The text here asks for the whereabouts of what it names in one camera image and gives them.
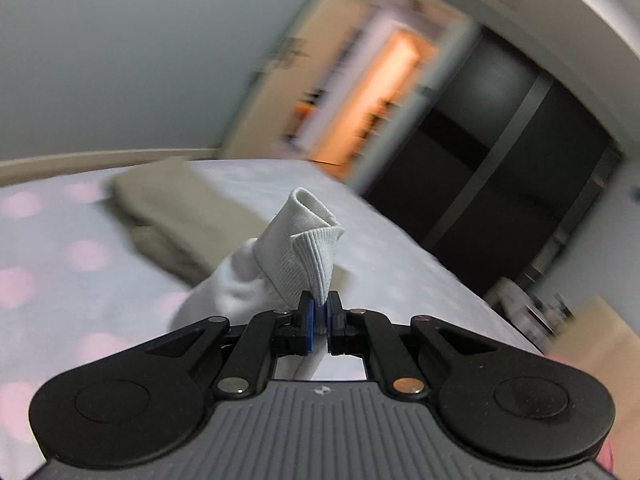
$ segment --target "pink polka dot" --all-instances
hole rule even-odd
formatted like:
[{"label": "pink polka dot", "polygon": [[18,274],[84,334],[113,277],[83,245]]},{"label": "pink polka dot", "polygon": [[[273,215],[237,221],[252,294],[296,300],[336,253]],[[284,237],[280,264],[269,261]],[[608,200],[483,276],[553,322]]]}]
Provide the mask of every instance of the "pink polka dot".
[{"label": "pink polka dot", "polygon": [[0,386],[0,421],[6,432],[20,442],[33,441],[29,426],[29,403],[35,393],[36,387],[25,382]]},{"label": "pink polka dot", "polygon": [[111,261],[111,251],[94,240],[78,240],[65,249],[65,261],[73,270],[91,272],[104,269]]},{"label": "pink polka dot", "polygon": [[103,357],[121,352],[130,345],[116,335],[106,332],[92,332],[78,342],[78,361],[87,364]]},{"label": "pink polka dot", "polygon": [[36,294],[35,280],[20,267],[0,270],[0,307],[18,308]]},{"label": "pink polka dot", "polygon": [[65,186],[65,196],[81,204],[91,204],[103,200],[105,193],[98,182],[77,182]]},{"label": "pink polka dot", "polygon": [[156,312],[162,319],[169,319],[188,297],[188,292],[168,292],[163,294],[156,300]]},{"label": "pink polka dot", "polygon": [[0,213],[16,220],[33,216],[41,210],[39,197],[28,191],[19,191],[0,200]]}]

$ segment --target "pink dotted bedding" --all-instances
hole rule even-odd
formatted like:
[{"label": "pink dotted bedding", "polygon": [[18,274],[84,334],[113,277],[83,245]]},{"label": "pink dotted bedding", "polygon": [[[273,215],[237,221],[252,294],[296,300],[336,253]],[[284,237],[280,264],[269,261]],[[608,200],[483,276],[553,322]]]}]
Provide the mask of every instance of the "pink dotted bedding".
[{"label": "pink dotted bedding", "polygon": [[[336,263],[351,273],[345,306],[392,322],[432,314],[532,350],[532,346],[402,230],[310,163],[219,160],[194,167],[220,191],[270,220],[290,191],[314,193],[346,228]],[[0,477],[42,462],[27,420],[36,389],[53,375],[164,333],[188,295],[177,278],[130,246],[104,207],[124,169],[0,189]],[[357,360],[328,356],[320,380],[364,378]]]}]

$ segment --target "doorway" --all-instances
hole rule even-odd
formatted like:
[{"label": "doorway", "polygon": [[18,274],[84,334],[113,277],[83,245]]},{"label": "doorway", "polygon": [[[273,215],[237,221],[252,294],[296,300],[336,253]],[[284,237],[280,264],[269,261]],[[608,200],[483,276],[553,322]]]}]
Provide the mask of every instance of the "doorway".
[{"label": "doorway", "polygon": [[366,144],[402,104],[437,47],[419,34],[397,28],[351,91],[333,123],[308,156],[339,180],[348,176]]}]

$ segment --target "round black pad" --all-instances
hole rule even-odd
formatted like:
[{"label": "round black pad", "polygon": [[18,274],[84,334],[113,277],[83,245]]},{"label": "round black pad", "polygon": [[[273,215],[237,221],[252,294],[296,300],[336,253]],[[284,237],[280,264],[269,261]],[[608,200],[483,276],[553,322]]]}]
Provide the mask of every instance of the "round black pad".
[{"label": "round black pad", "polygon": [[495,402],[512,415],[547,418],[562,412],[569,401],[560,386],[539,377],[516,377],[499,384]]},{"label": "round black pad", "polygon": [[612,399],[596,379],[516,349],[456,361],[437,409],[476,452],[539,466],[593,458],[614,418]]},{"label": "round black pad", "polygon": [[94,422],[125,422],[145,411],[150,395],[132,381],[91,384],[76,397],[76,410]]},{"label": "round black pad", "polygon": [[48,458],[89,469],[148,462],[180,446],[204,416],[202,393],[175,360],[129,351],[53,378],[30,422]]}]

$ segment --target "black wardrobe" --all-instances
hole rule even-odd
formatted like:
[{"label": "black wardrobe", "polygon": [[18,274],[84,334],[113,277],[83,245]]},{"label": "black wardrobe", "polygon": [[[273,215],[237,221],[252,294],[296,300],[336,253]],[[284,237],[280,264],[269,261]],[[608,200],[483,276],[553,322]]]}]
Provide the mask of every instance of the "black wardrobe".
[{"label": "black wardrobe", "polygon": [[486,31],[364,197],[482,295],[544,272],[618,159],[571,92]]}]

